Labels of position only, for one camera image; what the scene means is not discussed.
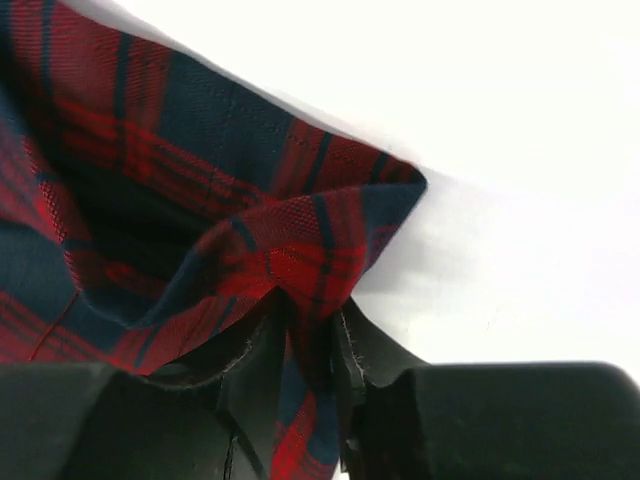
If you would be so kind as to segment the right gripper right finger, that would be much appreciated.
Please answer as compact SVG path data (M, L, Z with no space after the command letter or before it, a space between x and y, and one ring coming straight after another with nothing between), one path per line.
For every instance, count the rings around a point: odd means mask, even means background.
M353 479L639 475L639 389L613 365L432 365L353 301L331 333L340 466Z

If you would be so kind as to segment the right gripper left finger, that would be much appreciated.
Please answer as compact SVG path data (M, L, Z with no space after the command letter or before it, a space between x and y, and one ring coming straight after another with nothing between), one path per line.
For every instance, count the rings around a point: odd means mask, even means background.
M1 369L5 479L265 479L285 326L250 316L176 364Z

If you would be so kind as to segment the red plaid pleated skirt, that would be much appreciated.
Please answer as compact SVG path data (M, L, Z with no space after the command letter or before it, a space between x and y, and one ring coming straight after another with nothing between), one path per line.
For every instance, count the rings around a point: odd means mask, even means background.
M2 361L148 375L281 291L274 479L333 476L327 319L426 187L179 51L1 5Z

